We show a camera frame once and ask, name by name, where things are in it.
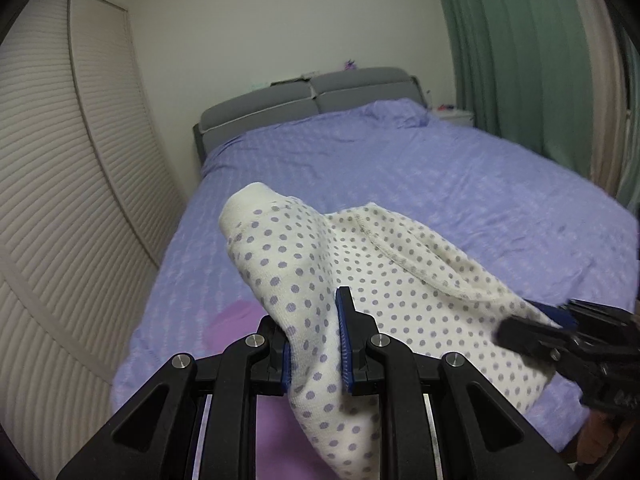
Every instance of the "triangular cutout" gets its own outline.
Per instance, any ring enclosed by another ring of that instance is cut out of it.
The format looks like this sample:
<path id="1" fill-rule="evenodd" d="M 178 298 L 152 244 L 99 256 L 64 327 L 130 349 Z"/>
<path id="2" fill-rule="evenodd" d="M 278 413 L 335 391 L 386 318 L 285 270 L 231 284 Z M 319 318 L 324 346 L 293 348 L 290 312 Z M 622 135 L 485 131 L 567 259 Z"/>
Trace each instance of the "triangular cutout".
<path id="1" fill-rule="evenodd" d="M 466 391 L 488 451 L 500 451 L 522 441 L 524 436 L 519 428 L 514 426 L 480 386 L 470 384 Z"/>
<path id="2" fill-rule="evenodd" d="M 166 384 L 161 384 L 153 390 L 113 433 L 113 441 L 140 452 L 147 451 L 151 446 L 151 440 L 158 426 L 158 418 L 168 393 L 169 386 Z"/>

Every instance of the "bed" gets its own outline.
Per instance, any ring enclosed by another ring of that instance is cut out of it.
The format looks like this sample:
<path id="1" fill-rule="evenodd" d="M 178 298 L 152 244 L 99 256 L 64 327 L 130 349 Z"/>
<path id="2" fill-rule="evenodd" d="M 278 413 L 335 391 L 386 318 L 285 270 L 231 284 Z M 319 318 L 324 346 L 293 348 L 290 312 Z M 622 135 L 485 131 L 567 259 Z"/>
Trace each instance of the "bed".
<path id="1" fill-rule="evenodd" d="M 634 307 L 634 217 L 519 145 L 439 120 L 403 70 L 333 73 L 251 92 L 206 110 L 194 135 L 203 181 L 117 372 L 114 410 L 172 354 L 209 354 L 204 339 L 216 316 L 252 299 L 226 255 L 218 216 L 255 181 L 321 213 L 367 202 L 401 212 L 529 300 Z M 579 393 L 556 376 L 527 412 L 557 450 L 586 416 Z"/>

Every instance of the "green curtain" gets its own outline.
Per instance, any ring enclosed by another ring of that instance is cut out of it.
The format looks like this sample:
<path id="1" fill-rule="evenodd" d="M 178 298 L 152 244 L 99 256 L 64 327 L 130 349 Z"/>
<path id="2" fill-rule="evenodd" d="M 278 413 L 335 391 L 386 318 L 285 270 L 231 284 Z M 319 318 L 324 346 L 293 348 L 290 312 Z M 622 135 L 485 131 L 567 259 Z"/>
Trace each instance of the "green curtain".
<path id="1" fill-rule="evenodd" d="M 634 214 L 640 206 L 640 54 L 626 32 L 621 33 L 620 47 L 626 60 L 629 78 L 629 122 L 622 166 L 622 179 L 616 198 Z"/>
<path id="2" fill-rule="evenodd" d="M 591 64 L 575 0 L 442 0 L 457 105 L 476 125 L 589 176 Z"/>

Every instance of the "wardrobe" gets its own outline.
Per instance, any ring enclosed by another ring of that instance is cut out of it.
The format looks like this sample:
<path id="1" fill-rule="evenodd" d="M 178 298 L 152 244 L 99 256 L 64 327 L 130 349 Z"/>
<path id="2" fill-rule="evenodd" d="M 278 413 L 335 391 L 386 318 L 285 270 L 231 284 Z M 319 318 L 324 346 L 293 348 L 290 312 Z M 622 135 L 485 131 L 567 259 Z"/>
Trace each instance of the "wardrobe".
<path id="1" fill-rule="evenodd" d="M 127 12 L 31 0 L 0 44 L 0 422 L 42 480 L 110 416 L 183 209 Z"/>

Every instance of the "white wall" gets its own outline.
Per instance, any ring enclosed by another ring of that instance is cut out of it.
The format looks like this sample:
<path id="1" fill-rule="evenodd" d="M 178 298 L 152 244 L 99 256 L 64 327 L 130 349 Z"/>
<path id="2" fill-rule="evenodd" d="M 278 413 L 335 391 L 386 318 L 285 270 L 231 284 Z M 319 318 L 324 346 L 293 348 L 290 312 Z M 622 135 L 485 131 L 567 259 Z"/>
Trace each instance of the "white wall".
<path id="1" fill-rule="evenodd" d="M 184 192 L 200 180 L 192 126 L 252 84 L 399 66 L 454 102 L 440 0 L 115 0 L 129 9 L 152 118 Z"/>

